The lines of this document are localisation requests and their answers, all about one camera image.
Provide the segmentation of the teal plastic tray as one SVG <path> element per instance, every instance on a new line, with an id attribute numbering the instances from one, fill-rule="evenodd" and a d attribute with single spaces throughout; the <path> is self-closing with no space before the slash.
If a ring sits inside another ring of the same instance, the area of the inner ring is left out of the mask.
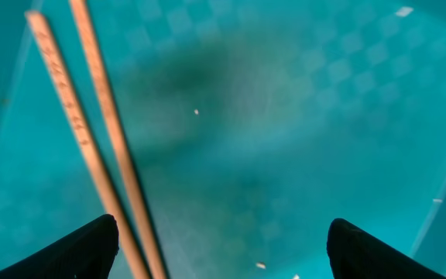
<path id="1" fill-rule="evenodd" d="M 446 1 L 89 1 L 171 278 L 329 278 L 347 219 L 446 276 Z M 0 1 L 0 270 L 104 213 L 25 14 L 128 202 L 67 1 Z"/>

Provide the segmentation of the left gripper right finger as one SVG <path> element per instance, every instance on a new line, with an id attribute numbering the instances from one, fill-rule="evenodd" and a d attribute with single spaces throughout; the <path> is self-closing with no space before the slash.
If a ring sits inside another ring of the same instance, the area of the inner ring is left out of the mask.
<path id="1" fill-rule="evenodd" d="M 327 239 L 334 279 L 446 279 L 345 219 L 334 219 Z"/>

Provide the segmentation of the wooden chopstick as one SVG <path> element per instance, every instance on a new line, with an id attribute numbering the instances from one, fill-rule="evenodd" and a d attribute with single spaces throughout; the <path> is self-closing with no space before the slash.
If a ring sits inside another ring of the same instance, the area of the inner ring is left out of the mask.
<path id="1" fill-rule="evenodd" d="M 113 215 L 117 221 L 119 241 L 130 271 L 135 279 L 149 279 L 149 271 L 142 260 L 122 203 L 108 176 L 108 171 L 98 151 L 50 25 L 46 17 L 37 11 L 28 11 L 25 13 L 25 17 L 94 182 L 96 192 L 106 212 Z"/>
<path id="2" fill-rule="evenodd" d="M 81 39 L 87 65 L 94 89 L 101 107 L 123 184 L 134 215 L 137 232 L 147 259 L 149 271 L 154 279 L 167 279 L 160 249 L 144 200 L 141 184 L 134 168 L 125 134 L 118 116 L 112 88 L 103 62 L 99 43 L 94 31 L 90 13 L 85 0 L 70 0 L 79 37 Z"/>

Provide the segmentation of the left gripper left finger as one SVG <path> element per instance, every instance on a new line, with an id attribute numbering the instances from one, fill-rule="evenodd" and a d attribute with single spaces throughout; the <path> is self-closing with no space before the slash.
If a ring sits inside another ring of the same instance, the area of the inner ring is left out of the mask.
<path id="1" fill-rule="evenodd" d="M 0 270 L 0 279 L 107 279 L 118 251 L 117 222 L 104 214 Z"/>

